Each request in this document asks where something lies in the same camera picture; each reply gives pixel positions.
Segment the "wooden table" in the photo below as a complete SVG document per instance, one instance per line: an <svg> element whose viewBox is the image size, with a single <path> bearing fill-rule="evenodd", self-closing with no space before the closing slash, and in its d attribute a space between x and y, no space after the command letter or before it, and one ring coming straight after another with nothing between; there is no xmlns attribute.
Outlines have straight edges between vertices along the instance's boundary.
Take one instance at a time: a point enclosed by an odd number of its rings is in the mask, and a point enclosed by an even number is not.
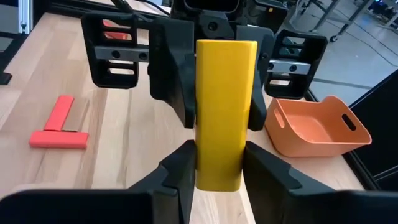
<svg viewBox="0 0 398 224"><path fill-rule="evenodd" d="M146 31L139 31L139 42L147 44ZM183 128L173 109L150 96L147 64L139 69L136 88L95 87L79 19L44 14L7 67L14 75L10 84L0 87L0 197L31 188L123 189L193 139L193 130ZM87 150L31 149L30 134L43 128L61 94L90 99L83 125L90 134ZM264 98L268 105L271 98ZM248 140L276 154L266 130L248 131ZM341 156L279 157L334 189L362 189ZM191 223L254 223L244 184L233 193L195 190Z"/></svg>

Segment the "orange plastic bin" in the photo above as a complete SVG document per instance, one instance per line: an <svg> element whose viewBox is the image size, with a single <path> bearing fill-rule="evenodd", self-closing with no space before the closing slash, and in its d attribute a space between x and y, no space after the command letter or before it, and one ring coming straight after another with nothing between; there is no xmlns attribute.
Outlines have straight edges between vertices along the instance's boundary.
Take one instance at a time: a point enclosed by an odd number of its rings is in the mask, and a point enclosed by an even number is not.
<svg viewBox="0 0 398 224"><path fill-rule="evenodd" d="M332 157L363 145L371 136L337 97L322 102L273 99L266 119L275 148L287 157Z"/></svg>

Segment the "black cable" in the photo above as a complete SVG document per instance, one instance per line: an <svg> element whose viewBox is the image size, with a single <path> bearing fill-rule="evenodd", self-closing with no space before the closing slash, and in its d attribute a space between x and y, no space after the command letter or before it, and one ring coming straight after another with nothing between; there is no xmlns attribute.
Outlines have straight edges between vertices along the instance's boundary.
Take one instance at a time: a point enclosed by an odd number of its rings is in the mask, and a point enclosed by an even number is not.
<svg viewBox="0 0 398 224"><path fill-rule="evenodd" d="M312 14L310 14L310 16L315 17L315 18L317 18L317 19L320 19L320 17L315 16L315 15L312 15ZM338 25L335 25L335 24L333 24L333 23L331 23L331 22L329 22L329 21L327 21L327 20L326 20L325 22L327 22L327 23L329 23L329 24L331 24L331 25L333 25L333 26L335 26L335 27L341 29ZM359 40L360 42L366 44L368 47L370 47L372 50L374 50L375 53L377 53L380 57L382 57L382 58L383 58L387 63L389 63L390 65L392 65L392 66L394 66L394 67L398 67L398 65L396 65L396 64L394 64L394 63L392 63L392 62L390 62L387 58L385 58L385 56L381 55L374 47L372 47L372 45L366 43L365 41L363 41L363 40L361 40L361 39L359 39L359 38L357 38L355 35L353 35L353 34L347 32L347 31L346 31L346 33L347 33L348 35L354 37L356 40Z"/></svg>
<svg viewBox="0 0 398 224"><path fill-rule="evenodd" d="M344 14L343 12L341 12L340 10L336 9L336 11L340 12L341 15L345 16L347 19L349 18L346 14ZM375 39L377 42L379 42L379 44L383 45L385 48L387 48L389 51L391 51L393 54L395 54L396 56L398 56L398 53L396 53L395 51L391 50L388 46L386 46L383 42L381 42L380 40L378 40L375 36L373 36L371 33L369 33L365 28L363 28L362 26L360 26L359 24L357 24L354 21L354 24L356 26L358 26L361 30L363 30L365 33L367 33L369 36L371 36L373 39Z"/></svg>
<svg viewBox="0 0 398 224"><path fill-rule="evenodd" d="M164 10L164 9L162 9L160 6L156 5L155 3L151 2L151 1L148 1L148 0L137 0L137 1L140 1L140 2L144 2L144 3L150 4L151 6L154 6L156 9L158 9L160 12L163 12L165 15L167 15L167 16L169 16L169 15L170 15L170 13L169 13L169 12L167 12L167 11L166 11L166 10Z"/></svg>

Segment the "yellow rectangular block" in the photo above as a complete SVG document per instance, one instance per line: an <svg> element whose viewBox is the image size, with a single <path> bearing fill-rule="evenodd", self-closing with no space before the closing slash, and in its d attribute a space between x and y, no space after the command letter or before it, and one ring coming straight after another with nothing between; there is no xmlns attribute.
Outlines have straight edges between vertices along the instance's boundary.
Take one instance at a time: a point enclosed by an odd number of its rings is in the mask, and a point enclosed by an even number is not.
<svg viewBox="0 0 398 224"><path fill-rule="evenodd" d="M196 187L239 189L257 42L197 41Z"/></svg>

